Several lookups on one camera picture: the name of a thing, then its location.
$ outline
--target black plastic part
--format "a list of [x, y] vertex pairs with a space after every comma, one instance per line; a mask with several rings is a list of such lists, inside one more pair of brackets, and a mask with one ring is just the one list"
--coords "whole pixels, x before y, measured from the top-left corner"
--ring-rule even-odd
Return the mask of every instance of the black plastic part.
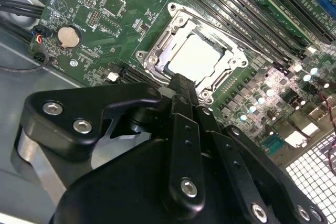
[[[128, 109], [156, 106], [160, 101], [160, 93], [146, 83], [40, 92], [26, 99], [21, 125], [37, 143], [68, 160], [81, 161], [90, 157], [101, 137], [103, 119], [118, 120]], [[62, 114], [46, 114], [43, 105], [47, 102], [61, 104]], [[77, 119], [90, 122], [92, 131], [75, 131], [73, 123]]]
[[49, 29], [48, 27], [45, 27], [41, 24], [34, 26], [31, 29], [32, 32], [36, 33], [36, 34], [40, 34], [42, 36], [42, 38], [48, 38], [51, 37], [54, 33], [53, 30]]

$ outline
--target connector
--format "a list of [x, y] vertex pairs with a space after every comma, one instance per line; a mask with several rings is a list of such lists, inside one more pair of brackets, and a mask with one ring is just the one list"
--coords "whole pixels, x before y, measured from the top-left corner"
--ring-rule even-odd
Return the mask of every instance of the connector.
[[53, 30], [49, 29], [48, 27], [45, 27], [43, 25], [36, 25], [34, 26], [31, 30], [32, 33], [34, 34], [39, 34], [41, 35], [42, 38], [48, 38], [51, 37], [54, 33]]

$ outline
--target black metal bracket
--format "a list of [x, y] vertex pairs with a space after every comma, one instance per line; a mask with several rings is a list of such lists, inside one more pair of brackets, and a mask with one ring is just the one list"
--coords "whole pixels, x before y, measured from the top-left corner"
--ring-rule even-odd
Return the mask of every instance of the black metal bracket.
[[39, 92], [26, 99], [21, 125], [35, 142], [82, 161], [102, 136], [104, 119], [117, 124], [127, 110], [160, 101], [161, 94], [146, 83]]

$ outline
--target ram slot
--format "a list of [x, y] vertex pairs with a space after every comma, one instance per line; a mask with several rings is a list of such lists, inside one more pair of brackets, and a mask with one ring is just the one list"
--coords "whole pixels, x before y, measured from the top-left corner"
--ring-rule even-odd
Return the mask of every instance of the ram slot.
[[126, 81], [126, 83], [146, 82], [156, 88], [163, 86], [162, 84], [158, 83], [152, 78], [147, 77], [145, 74], [130, 66], [124, 66], [121, 71], [121, 75], [121, 81]]
[[297, 0], [278, 0], [322, 43], [332, 44], [336, 38]]
[[241, 17], [239, 17], [235, 13], [233, 8], [228, 6], [226, 3], [223, 3], [221, 0], [210, 0], [210, 1], [213, 2], [215, 5], [217, 5], [220, 9], [222, 9], [228, 16], [230, 16], [232, 20], [237, 22], [245, 31], [251, 34], [255, 38], [255, 40], [262, 42], [269, 51], [271, 51], [273, 54], [277, 56], [278, 59], [283, 59], [285, 61], [291, 60], [290, 58], [287, 57], [290, 55], [290, 52], [287, 52], [286, 50], [283, 49], [287, 53], [285, 56], [285, 52], [282, 52], [278, 47], [273, 45], [271, 41], [268, 41], [266, 38], [264, 38], [258, 32], [256, 32], [257, 27], [256, 26], [252, 27], [251, 24], [249, 24]]
[[231, 0], [233, 3], [239, 5], [240, 9], [245, 11], [249, 17], [251, 17], [256, 23], [258, 23], [264, 30], [270, 32], [276, 40], [281, 43], [281, 46], [286, 48], [289, 52], [292, 52], [296, 56], [300, 54], [300, 51], [304, 49], [297, 43], [296, 40], [292, 39], [292, 36], [282, 28], [282, 26], [277, 25], [277, 21], [274, 18], [262, 10], [254, 0], [247, 0], [248, 4], [244, 4], [242, 0]]

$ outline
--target capacitor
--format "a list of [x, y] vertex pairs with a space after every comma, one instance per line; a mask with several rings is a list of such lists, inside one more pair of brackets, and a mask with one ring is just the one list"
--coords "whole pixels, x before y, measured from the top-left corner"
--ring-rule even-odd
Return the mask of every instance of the capacitor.
[[328, 87], [330, 87], [329, 83], [327, 83], [326, 81], [324, 81], [320, 78], [317, 79], [317, 83], [318, 83], [318, 85], [322, 86], [324, 89], [327, 89]]
[[311, 75], [306, 72], [301, 72], [299, 77], [306, 82], [309, 82], [311, 80]]
[[299, 97], [298, 100], [297, 100], [298, 103], [300, 103], [301, 106], [305, 105], [307, 102], [305, 101], [304, 98], [302, 97]]
[[270, 110], [266, 112], [266, 115], [271, 121], [275, 121], [277, 119], [276, 116]]
[[254, 98], [257, 100], [259, 104], [264, 104], [265, 103], [265, 98], [261, 94], [256, 94]]
[[257, 110], [257, 107], [255, 107], [251, 102], [246, 103], [246, 107], [250, 113], [253, 113]]
[[300, 105], [297, 102], [292, 103], [292, 107], [295, 110], [299, 110], [300, 109]]
[[274, 95], [274, 90], [271, 89], [269, 86], [265, 86], [263, 87], [263, 92], [265, 92], [265, 94], [268, 96], [268, 97], [271, 97], [272, 95]]
[[238, 118], [239, 118], [242, 122], [245, 122], [245, 121], [247, 120], [247, 115], [246, 115], [246, 113], [243, 112], [243, 111], [239, 111], [239, 112], [237, 113], [237, 116], [238, 116]]
[[308, 73], [310, 73], [312, 76], [315, 76], [315, 75], [317, 75], [319, 69], [316, 68], [316, 67], [313, 67], [313, 66], [307, 66], [307, 67], [306, 67], [306, 71], [307, 71]]
[[266, 134], [268, 134], [269, 136], [272, 136], [274, 134], [274, 130], [268, 124], [265, 125], [265, 131], [266, 131]]

